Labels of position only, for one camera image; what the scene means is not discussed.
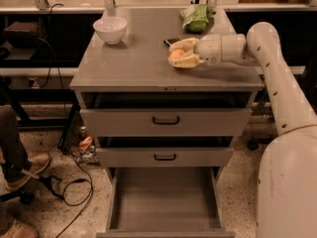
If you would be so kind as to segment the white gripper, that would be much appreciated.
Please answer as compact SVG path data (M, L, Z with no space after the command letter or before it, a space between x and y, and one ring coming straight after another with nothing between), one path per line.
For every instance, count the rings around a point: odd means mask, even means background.
M188 38L177 41L168 50L170 52L184 50L185 53L177 58L168 57L167 61L176 68L193 68L203 62L209 65L219 64L222 58L221 41L221 36L218 34L206 35L200 40Z

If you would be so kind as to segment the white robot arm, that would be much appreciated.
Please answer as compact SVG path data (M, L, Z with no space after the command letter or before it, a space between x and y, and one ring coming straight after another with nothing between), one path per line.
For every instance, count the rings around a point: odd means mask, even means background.
M193 68L247 58L262 68L278 134L260 163L256 237L317 238L317 114L282 55L276 28L259 22L245 35L177 41L168 62Z

